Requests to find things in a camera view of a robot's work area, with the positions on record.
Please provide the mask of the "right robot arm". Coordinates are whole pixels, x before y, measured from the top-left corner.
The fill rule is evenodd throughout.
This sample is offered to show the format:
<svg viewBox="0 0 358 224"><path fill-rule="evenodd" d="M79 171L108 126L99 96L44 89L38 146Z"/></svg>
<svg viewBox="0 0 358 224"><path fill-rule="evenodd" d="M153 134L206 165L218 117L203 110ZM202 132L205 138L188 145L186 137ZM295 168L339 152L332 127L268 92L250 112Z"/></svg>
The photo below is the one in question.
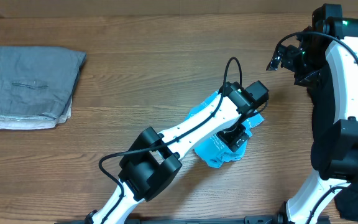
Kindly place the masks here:
<svg viewBox="0 0 358 224"><path fill-rule="evenodd" d="M338 4L324 4L294 37L299 46L279 42L267 69L292 71L295 84L308 91L313 170L271 222L328 223L322 211L358 181L358 19L345 18Z"/></svg>

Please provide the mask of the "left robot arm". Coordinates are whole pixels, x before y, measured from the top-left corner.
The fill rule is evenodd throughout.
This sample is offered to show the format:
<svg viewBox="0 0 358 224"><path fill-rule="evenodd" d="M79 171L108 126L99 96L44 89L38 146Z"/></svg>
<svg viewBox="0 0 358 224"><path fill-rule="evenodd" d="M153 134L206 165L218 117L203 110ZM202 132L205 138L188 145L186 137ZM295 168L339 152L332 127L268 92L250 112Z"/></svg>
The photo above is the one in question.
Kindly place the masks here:
<svg viewBox="0 0 358 224"><path fill-rule="evenodd" d="M86 216L85 223L124 223L139 203L152 200L171 184L188 152L212 136L237 152L249 138L243 122L268 99L269 91L260 81L247 88L226 82L210 104L181 124L159 133L151 127L142 131L121 156L117 189L101 210Z"/></svg>

